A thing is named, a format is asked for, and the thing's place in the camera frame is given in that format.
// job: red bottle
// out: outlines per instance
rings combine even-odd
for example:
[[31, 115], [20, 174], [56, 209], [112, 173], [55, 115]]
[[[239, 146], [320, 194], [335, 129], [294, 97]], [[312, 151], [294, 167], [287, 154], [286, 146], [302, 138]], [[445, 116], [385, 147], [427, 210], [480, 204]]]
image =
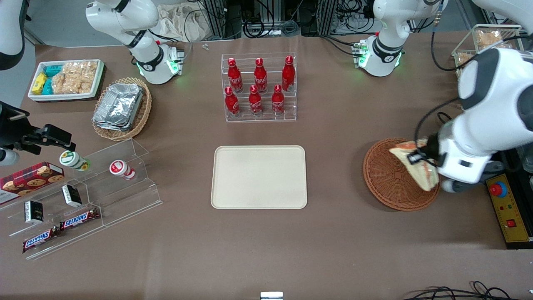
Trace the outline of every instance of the red bottle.
[[274, 116], [282, 116], [285, 112], [284, 108], [285, 96], [281, 93], [281, 85], [274, 86], [274, 94], [272, 95], [272, 111]]
[[252, 109], [252, 115], [259, 117], [263, 114], [263, 106], [261, 106], [261, 95], [258, 93], [258, 89], [255, 84], [250, 86], [250, 108]]
[[267, 71], [265, 70], [265, 67], [263, 67], [263, 59], [257, 58], [255, 60], [255, 71], [254, 71], [254, 78], [255, 78], [255, 85], [257, 85], [257, 90], [259, 93], [264, 93], [267, 91]]
[[241, 76], [240, 70], [237, 67], [235, 58], [228, 58], [228, 66], [230, 66], [230, 69], [228, 70], [228, 78], [230, 80], [231, 87], [235, 93], [240, 93], [243, 91], [243, 77]]
[[240, 117], [240, 108], [237, 100], [237, 96], [233, 94], [231, 87], [225, 89], [226, 92], [226, 107], [228, 108], [230, 117]]
[[281, 87], [284, 91], [294, 90], [294, 77], [296, 76], [296, 70], [294, 69], [293, 62], [294, 57], [289, 55], [285, 58], [285, 66], [281, 71]]

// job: table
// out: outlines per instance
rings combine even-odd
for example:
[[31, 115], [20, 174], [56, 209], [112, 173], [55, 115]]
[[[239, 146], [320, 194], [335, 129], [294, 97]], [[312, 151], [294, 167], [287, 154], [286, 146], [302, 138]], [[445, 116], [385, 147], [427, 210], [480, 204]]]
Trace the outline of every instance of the table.
[[[464, 36], [438, 33], [443, 64]], [[356, 41], [358, 38], [346, 38]], [[2, 237], [2, 296], [12, 299], [258, 299], [281, 290], [286, 299], [401, 299], [428, 286], [470, 290], [470, 280], [526, 298], [533, 252], [503, 250], [484, 187], [440, 193], [428, 208], [397, 212], [370, 193], [362, 177], [369, 147], [388, 137], [412, 138], [418, 120], [454, 97], [456, 77], [431, 62], [428, 34], [413, 34], [400, 66], [375, 78], [319, 38], [266, 38], [195, 44], [183, 75], [149, 85], [150, 119], [137, 136], [151, 153], [150, 177], [164, 204], [37, 261], [25, 261], [20, 240]], [[36, 46], [37, 62], [102, 59], [104, 86], [139, 77], [123, 46]], [[223, 53], [295, 51], [298, 120], [226, 124], [220, 87]], [[72, 133], [87, 155], [112, 145], [91, 126], [94, 102], [37, 104], [33, 125]], [[456, 107], [446, 112], [457, 115]], [[430, 118], [421, 134], [438, 130]], [[301, 145], [306, 151], [308, 204], [301, 210], [216, 210], [211, 207], [213, 155], [221, 145]], [[43, 160], [60, 148], [0, 175]]]

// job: white tray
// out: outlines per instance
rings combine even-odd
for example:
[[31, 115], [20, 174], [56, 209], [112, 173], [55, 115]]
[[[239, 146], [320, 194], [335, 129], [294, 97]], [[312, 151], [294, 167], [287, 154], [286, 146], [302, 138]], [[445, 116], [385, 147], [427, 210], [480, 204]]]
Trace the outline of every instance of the white tray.
[[301, 146], [220, 146], [211, 205], [218, 209], [302, 209], [307, 204]]
[[[82, 62], [85, 60], [96, 61], [98, 66], [96, 67], [96, 74], [94, 74], [93, 86], [91, 87], [91, 92], [82, 93], [82, 94], [54, 94], [54, 95], [35, 95], [31, 92], [31, 87], [35, 84], [37, 75], [39, 75], [44, 67], [47, 66], [56, 66], [64, 65], [67, 62]], [[81, 59], [81, 60], [58, 60], [58, 61], [43, 61], [40, 62], [35, 71], [34, 78], [31, 81], [30, 89], [28, 90], [28, 98], [35, 102], [61, 102], [61, 101], [75, 101], [80, 99], [87, 99], [96, 96], [98, 92], [98, 87], [100, 85], [100, 78], [102, 77], [104, 64], [100, 59]]]

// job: brown wicker basket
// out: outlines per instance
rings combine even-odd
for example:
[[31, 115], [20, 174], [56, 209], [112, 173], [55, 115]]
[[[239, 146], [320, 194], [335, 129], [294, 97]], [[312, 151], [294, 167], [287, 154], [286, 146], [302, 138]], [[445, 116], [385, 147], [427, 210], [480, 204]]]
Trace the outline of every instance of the brown wicker basket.
[[[99, 136], [103, 138], [107, 138], [114, 141], [122, 141], [127, 140], [129, 138], [133, 138], [134, 136], [138, 135], [139, 132], [141, 132], [142, 128], [146, 124], [146, 121], [148, 120], [148, 115], [150, 114], [150, 109], [152, 108], [152, 96], [150, 94], [150, 91], [148, 90], [148, 87], [142, 80], [137, 78], [123, 78], [119, 79], [113, 83], [125, 83], [125, 84], [137, 84], [139, 86], [142, 86], [144, 89], [144, 94], [142, 95], [141, 99], [141, 105], [139, 106], [139, 110], [137, 111], [137, 116], [135, 116], [135, 121], [133, 122], [132, 129], [128, 131], [117, 131], [117, 130], [109, 130], [109, 129], [103, 129], [96, 124], [93, 123], [93, 128], [98, 133]], [[98, 106], [102, 102], [103, 95], [107, 92], [111, 84], [100, 94], [100, 98], [98, 98], [98, 102], [96, 103], [96, 107], [94, 108], [94, 111], [98, 109]]]
[[402, 138], [384, 139], [374, 144], [363, 161], [363, 175], [370, 191], [388, 207], [401, 211], [426, 208], [437, 197], [440, 183], [431, 191], [421, 189], [401, 161], [389, 152]]

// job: small black box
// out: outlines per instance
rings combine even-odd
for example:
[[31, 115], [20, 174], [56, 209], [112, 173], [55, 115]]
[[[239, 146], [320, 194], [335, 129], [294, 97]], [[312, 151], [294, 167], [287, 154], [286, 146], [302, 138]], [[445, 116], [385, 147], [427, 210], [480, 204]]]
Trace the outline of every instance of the small black box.
[[44, 221], [43, 204], [35, 201], [24, 203], [24, 222], [39, 224]]
[[82, 205], [82, 198], [79, 196], [78, 189], [71, 185], [63, 185], [63, 196], [65, 197], [65, 202], [73, 207], [78, 207]]

